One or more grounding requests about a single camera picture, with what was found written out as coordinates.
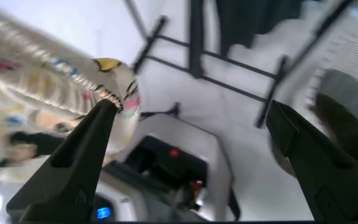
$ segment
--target gray fabric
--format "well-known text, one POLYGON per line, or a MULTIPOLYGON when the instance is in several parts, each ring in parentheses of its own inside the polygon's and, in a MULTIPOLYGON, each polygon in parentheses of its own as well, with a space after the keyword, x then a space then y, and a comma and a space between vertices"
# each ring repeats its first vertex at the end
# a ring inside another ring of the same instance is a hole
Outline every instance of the gray fabric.
POLYGON ((349 74, 328 70, 322 77, 318 92, 342 104, 358 119, 358 81, 349 74))

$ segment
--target red button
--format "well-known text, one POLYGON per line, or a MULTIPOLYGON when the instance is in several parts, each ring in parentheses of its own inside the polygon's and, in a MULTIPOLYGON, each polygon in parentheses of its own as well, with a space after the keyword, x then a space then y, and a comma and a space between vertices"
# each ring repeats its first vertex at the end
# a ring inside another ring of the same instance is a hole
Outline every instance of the red button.
POLYGON ((179 156, 179 150, 178 150, 178 149, 172 149, 172 150, 169 152, 169 154, 170 154, 172 157, 176 158, 176 157, 179 156))

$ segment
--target white floor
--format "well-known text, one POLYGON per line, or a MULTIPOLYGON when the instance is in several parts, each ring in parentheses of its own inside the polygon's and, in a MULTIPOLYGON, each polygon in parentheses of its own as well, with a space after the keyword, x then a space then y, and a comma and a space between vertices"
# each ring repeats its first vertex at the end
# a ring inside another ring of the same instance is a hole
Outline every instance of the white floor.
MULTIPOLYGON (((0 0, 0 2, 1 5, 11 5, 6 4, 6 1, 0 0)), ((212 12, 214 7, 212 1, 206 1, 206 4, 207 11, 212 12)), ((308 3, 305 6, 301 19, 284 21, 268 35, 259 36, 252 50, 234 46, 230 58, 274 72, 278 59, 283 54, 291 57, 296 55, 310 37, 310 32, 324 11, 324 7, 317 4, 308 3)), ((16 10, 14 14, 22 15, 21 19, 24 19, 24 12, 16 10)), ((161 14, 165 14, 170 19, 163 33, 186 41, 186 1, 167 0, 161 8, 161 14)), ((105 14, 93 15, 99 20, 107 16, 105 14)), ((46 18, 45 21, 50 21, 50 24, 56 23, 52 17, 46 18)), ((206 21, 208 21, 206 48, 216 52, 217 30, 214 13, 209 13, 206 21)), ((47 24, 46 22, 35 24, 33 21, 32 25, 42 29, 47 24)), ((56 29, 49 33, 57 35, 59 31, 56 29)), ((94 31, 87 35, 97 35, 97 33, 94 31)), ((114 51, 112 43, 103 42, 101 48, 104 50, 101 51, 104 53, 102 54, 95 50, 95 45, 97 45, 95 41, 98 41, 98 38, 95 37, 93 41, 88 43, 87 39, 80 39, 75 44, 92 56, 114 56, 114 54, 106 53, 105 50, 114 51)), ((134 46, 130 41, 125 44, 127 45, 124 47, 128 47, 129 52, 134 51, 134 46)), ((163 40, 158 41, 152 50, 152 55, 182 67, 186 66, 186 49, 163 40)), ((134 58, 128 55, 125 55, 125 58, 122 57, 122 60, 129 63, 134 58)), ((265 96, 272 83, 269 78, 212 57, 204 56, 203 65, 208 76, 259 96, 265 96)), ((174 102, 180 102, 181 117, 184 120, 220 136, 235 171, 235 191, 241 205, 241 220, 313 219, 298 181, 281 170, 273 160, 267 130, 254 128, 261 103, 212 83, 195 80, 189 74, 151 60, 146 62, 140 72, 139 85, 144 111, 165 110, 174 102)))

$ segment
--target black metal frame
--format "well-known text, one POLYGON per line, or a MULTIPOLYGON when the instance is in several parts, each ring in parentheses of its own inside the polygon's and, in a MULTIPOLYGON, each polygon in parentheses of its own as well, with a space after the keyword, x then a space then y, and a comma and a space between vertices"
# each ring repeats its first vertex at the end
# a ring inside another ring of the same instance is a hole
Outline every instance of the black metal frame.
MULTIPOLYGON (((275 90, 277 89, 277 87, 279 86, 279 84, 281 84, 281 82, 288 76, 288 74, 290 74, 292 71, 294 71, 294 69, 297 68, 297 66, 299 66, 299 64, 305 59, 305 57, 316 47, 316 45, 319 43, 319 41, 321 40, 321 38, 323 37, 324 34, 327 33, 327 31, 329 30, 329 28, 335 23, 335 21, 343 14, 343 12, 346 10, 347 7, 349 7, 353 2, 355 2, 356 0, 342 0, 342 2, 338 5, 338 7, 330 14, 328 15, 325 20, 322 22, 322 24, 318 27, 318 29, 316 30, 316 32, 314 33, 314 38, 312 40, 310 40, 310 42, 306 45, 306 47, 300 52, 299 56, 297 56, 294 60, 293 63, 290 65, 290 60, 289 58, 284 55, 282 57, 282 59, 280 60, 280 64, 278 66, 277 72, 276 74, 272 74, 270 72, 266 72, 263 71, 259 68, 255 68, 252 67, 250 65, 246 65, 244 63, 240 63, 237 62, 235 60, 232 59, 226 59, 226 58, 222 58, 219 54, 213 53, 213 52, 209 52, 207 50, 205 50, 203 53, 205 55, 209 55, 212 56, 214 58, 218 58, 220 60, 223 60, 225 62, 231 63, 233 65, 237 65, 239 67, 242 67, 244 69, 248 69, 250 71, 256 72, 258 74, 264 75, 266 77, 272 78, 274 80, 272 86, 270 87, 269 91, 268 91, 268 95, 266 98, 262 98, 260 96, 256 96, 252 93, 249 93, 247 91, 244 90, 240 90, 236 87, 230 86, 228 84, 225 84, 223 82, 219 82, 213 78, 210 78, 206 75, 201 75, 199 78, 214 83, 216 85, 219 85, 223 88, 227 88, 229 90, 232 90, 236 93, 242 94, 244 96, 248 96, 249 98, 252 98, 254 100, 260 101, 262 102, 263 108, 261 109, 258 118, 257 118, 257 122, 255 124, 255 126, 257 128, 261 128, 262 125, 264 124, 265 121, 265 117, 270 105, 270 102, 273 99, 275 90)), ((161 18, 158 20, 157 25, 155 26, 154 30, 152 31, 150 36, 147 36, 146 31, 145 31, 145 27, 140 19, 139 13, 135 7, 135 4, 131 1, 131 0, 126 0, 126 4, 128 6, 128 9, 130 11, 131 16, 134 19, 134 22, 136 24, 136 27, 139 31, 139 33, 142 35, 142 37, 145 38, 146 40, 146 45, 143 48, 143 50, 140 52, 137 60, 134 63, 133 69, 134 72, 136 74, 138 74, 141 66, 144 64, 145 59, 151 59, 154 60, 156 62, 162 63, 166 66, 175 68, 177 70, 183 71, 188 73, 189 70, 187 68, 183 68, 180 67, 178 65, 175 65, 171 62, 168 62, 166 60, 160 59, 158 57, 149 55, 149 52, 152 48, 152 46, 155 44, 156 40, 158 39, 162 39, 162 40, 166 40, 169 41, 171 43, 174 44, 178 44, 180 46, 184 46, 184 47, 189 47, 188 43, 185 42, 181 42, 179 40, 175 40, 172 39, 170 37, 166 37, 164 35, 161 35, 161 30, 163 29, 163 27, 166 25, 168 19, 165 16, 161 16, 161 18)))

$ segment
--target digital display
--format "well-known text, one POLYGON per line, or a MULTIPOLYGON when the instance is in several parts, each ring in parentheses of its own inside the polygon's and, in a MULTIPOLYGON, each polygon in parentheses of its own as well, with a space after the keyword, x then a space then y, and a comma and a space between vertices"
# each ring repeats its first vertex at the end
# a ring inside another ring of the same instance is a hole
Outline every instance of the digital display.
POLYGON ((108 218, 111 215, 110 208, 99 208, 98 209, 98 219, 108 218))

